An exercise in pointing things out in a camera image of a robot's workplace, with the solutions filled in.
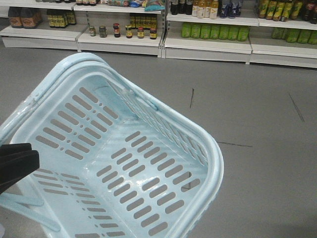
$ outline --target dark bottle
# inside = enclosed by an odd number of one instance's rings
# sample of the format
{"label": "dark bottle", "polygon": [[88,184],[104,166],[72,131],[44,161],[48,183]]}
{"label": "dark bottle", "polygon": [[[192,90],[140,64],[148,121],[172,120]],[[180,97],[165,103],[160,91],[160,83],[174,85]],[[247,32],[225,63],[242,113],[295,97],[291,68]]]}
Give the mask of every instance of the dark bottle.
{"label": "dark bottle", "polygon": [[31,8],[23,7],[21,9],[20,17],[24,28],[34,29],[37,27],[36,16],[34,15],[34,11]]}
{"label": "dark bottle", "polygon": [[178,13],[184,14],[186,11],[186,0],[178,0]]}
{"label": "dark bottle", "polygon": [[193,10],[193,0],[186,0],[185,13],[191,15]]}
{"label": "dark bottle", "polygon": [[314,1],[310,1],[306,4],[302,15],[304,21],[309,21],[313,17],[315,5],[316,3]]}
{"label": "dark bottle", "polygon": [[172,15],[178,14],[178,0],[172,0],[172,4],[170,6],[170,12]]}
{"label": "dark bottle", "polygon": [[20,7],[9,7],[8,18],[12,28],[22,28],[23,24],[21,21],[21,8]]}

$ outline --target green bottle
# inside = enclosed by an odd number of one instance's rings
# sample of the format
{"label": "green bottle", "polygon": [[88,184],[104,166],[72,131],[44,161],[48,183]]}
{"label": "green bottle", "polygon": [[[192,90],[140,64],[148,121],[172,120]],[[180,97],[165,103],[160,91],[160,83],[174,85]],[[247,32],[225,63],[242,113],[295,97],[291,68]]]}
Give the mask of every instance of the green bottle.
{"label": "green bottle", "polygon": [[238,39],[239,26],[230,26],[228,40],[236,41]]}
{"label": "green bottle", "polygon": [[297,42],[301,44],[306,44],[309,40],[309,37],[311,36],[311,33],[311,30],[301,30]]}
{"label": "green bottle", "polygon": [[238,33],[238,41],[246,41],[249,35],[250,27],[249,26],[241,26]]}
{"label": "green bottle", "polygon": [[221,25],[220,32],[219,32],[219,39],[226,40],[228,39],[229,35],[229,25]]}
{"label": "green bottle", "polygon": [[220,31],[220,25],[212,24],[211,31],[210,31],[210,39],[218,39]]}
{"label": "green bottle", "polygon": [[192,25],[189,22],[184,22],[182,25],[182,37],[188,38],[190,37],[192,32]]}
{"label": "green bottle", "polygon": [[210,24],[203,24],[200,32],[201,39],[209,39],[210,37],[211,26]]}

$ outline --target bottle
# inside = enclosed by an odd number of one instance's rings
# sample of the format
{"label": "bottle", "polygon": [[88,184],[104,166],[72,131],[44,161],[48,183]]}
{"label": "bottle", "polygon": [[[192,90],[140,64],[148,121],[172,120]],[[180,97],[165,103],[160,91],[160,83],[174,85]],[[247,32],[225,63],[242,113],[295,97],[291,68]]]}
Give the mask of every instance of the bottle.
{"label": "bottle", "polygon": [[23,7],[21,9],[20,17],[24,28],[34,29],[37,27],[36,17],[34,16],[34,12],[31,8]]}
{"label": "bottle", "polygon": [[213,0],[210,8],[210,19],[216,19],[218,14],[219,3],[218,0]]}
{"label": "bottle", "polygon": [[178,13],[184,14],[185,13],[185,2],[186,0],[178,0]]}
{"label": "bottle", "polygon": [[156,28],[150,29],[150,39],[155,40],[158,37],[158,31]]}
{"label": "bottle", "polygon": [[206,8],[204,12],[204,18],[210,17],[210,9],[211,9],[211,0],[206,0]]}
{"label": "bottle", "polygon": [[229,35],[229,25],[221,25],[220,32],[219,32],[219,39],[226,40],[228,39]]}
{"label": "bottle", "polygon": [[203,24],[201,27],[201,31],[200,31],[200,38],[201,39],[209,39],[210,30],[211,30],[210,24]]}
{"label": "bottle", "polygon": [[312,31],[307,43],[311,45],[317,45],[317,31]]}
{"label": "bottle", "polygon": [[118,38],[118,37],[121,36],[119,23],[115,23],[115,24],[113,25],[113,32],[114,32],[114,37],[115,37],[115,38]]}
{"label": "bottle", "polygon": [[198,2],[198,8],[197,8],[197,17],[203,18],[205,14],[206,9],[206,1],[205,0],[199,0]]}
{"label": "bottle", "polygon": [[183,22],[182,24],[182,37],[188,38],[191,35],[192,25],[189,22]]}
{"label": "bottle", "polygon": [[301,30],[301,33],[297,39],[297,43],[306,44],[311,36],[311,33],[311,30]]}
{"label": "bottle", "polygon": [[54,28],[55,24],[54,24],[53,10],[52,9],[47,10],[47,16],[48,16],[48,20],[49,20],[49,26],[51,28]]}
{"label": "bottle", "polygon": [[262,0],[259,7],[259,18],[265,18],[269,0]]}
{"label": "bottle", "polygon": [[67,14],[68,23],[70,25],[76,25],[75,11],[74,10],[68,10],[66,12],[66,14]]}
{"label": "bottle", "polygon": [[314,1],[309,1],[303,11],[302,19],[304,21],[309,21],[314,14],[314,8],[316,3]]}
{"label": "bottle", "polygon": [[9,7],[8,18],[12,28],[22,28],[23,24],[21,21],[21,8],[20,7]]}
{"label": "bottle", "polygon": [[220,31],[220,25],[212,24],[211,31],[210,31],[210,39],[218,39]]}
{"label": "bottle", "polygon": [[186,0],[185,13],[191,15],[193,11],[193,0]]}
{"label": "bottle", "polygon": [[238,11],[238,4],[238,0],[230,1],[229,18],[233,19],[236,17]]}
{"label": "bottle", "polygon": [[128,39],[132,38],[132,26],[131,25],[125,26],[125,36]]}
{"label": "bottle", "polygon": [[198,13],[198,2],[199,2],[199,0],[194,0],[194,2],[193,2],[192,16],[197,16],[197,13]]}
{"label": "bottle", "polygon": [[310,20],[310,23],[311,24],[317,24],[317,4],[315,5],[315,8],[314,8],[314,14]]}
{"label": "bottle", "polygon": [[228,33],[228,40],[235,41],[238,39],[239,26],[230,26]]}
{"label": "bottle", "polygon": [[241,26],[238,33],[238,41],[246,41],[250,32],[249,26]]}
{"label": "bottle", "polygon": [[89,6],[89,0],[83,0],[83,5],[84,6]]}
{"label": "bottle", "polygon": [[144,30],[143,27],[138,28],[138,38],[143,39],[144,38]]}
{"label": "bottle", "polygon": [[220,18],[226,18],[229,13],[230,8],[230,0],[222,0],[221,10],[220,10]]}
{"label": "bottle", "polygon": [[192,25],[191,38],[198,39],[200,37],[201,25],[199,23],[194,23]]}
{"label": "bottle", "polygon": [[287,21],[289,14],[291,13],[291,9],[293,7],[293,2],[292,0],[288,0],[287,3],[285,4],[282,16],[281,16],[281,20],[280,21]]}
{"label": "bottle", "polygon": [[266,12],[266,20],[273,20],[273,15],[275,12],[275,8],[277,5],[277,1],[276,0],[271,0],[269,1],[268,7],[267,7],[267,12]]}
{"label": "bottle", "polygon": [[294,5],[293,5],[293,9],[292,9],[292,13],[291,13],[291,16],[290,18],[292,20],[296,20],[297,19],[297,16],[300,12],[300,10],[302,9],[302,6],[303,6],[303,2],[302,0],[297,0]]}
{"label": "bottle", "polygon": [[172,4],[170,6],[170,12],[172,15],[178,14],[178,0],[172,0]]}
{"label": "bottle", "polygon": [[276,10],[275,13],[273,15],[273,21],[279,21],[281,19],[283,10],[284,10],[284,6],[285,6],[285,1],[284,0],[280,0],[277,5],[276,5]]}

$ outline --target brown bottle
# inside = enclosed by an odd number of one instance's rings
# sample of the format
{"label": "brown bottle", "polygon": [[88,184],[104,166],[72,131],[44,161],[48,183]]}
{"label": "brown bottle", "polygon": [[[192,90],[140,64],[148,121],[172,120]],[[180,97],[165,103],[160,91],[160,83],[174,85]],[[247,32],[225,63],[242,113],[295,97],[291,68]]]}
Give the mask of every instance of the brown bottle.
{"label": "brown bottle", "polygon": [[9,7],[8,18],[12,28],[23,27],[20,14],[21,14],[20,7],[13,7],[13,6]]}
{"label": "brown bottle", "polygon": [[34,15],[34,11],[31,8],[23,7],[21,9],[21,21],[23,27],[26,29],[34,29],[37,27],[36,16]]}

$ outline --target product label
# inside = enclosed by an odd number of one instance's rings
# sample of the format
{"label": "product label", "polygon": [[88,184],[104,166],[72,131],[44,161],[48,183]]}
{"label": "product label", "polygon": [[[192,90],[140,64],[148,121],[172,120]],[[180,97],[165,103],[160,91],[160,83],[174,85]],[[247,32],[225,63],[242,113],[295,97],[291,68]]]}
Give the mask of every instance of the product label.
{"label": "product label", "polygon": [[11,26],[22,26],[22,21],[20,17],[10,17]]}
{"label": "product label", "polygon": [[216,19],[217,18],[217,13],[218,13],[218,8],[211,8],[210,9],[210,19]]}

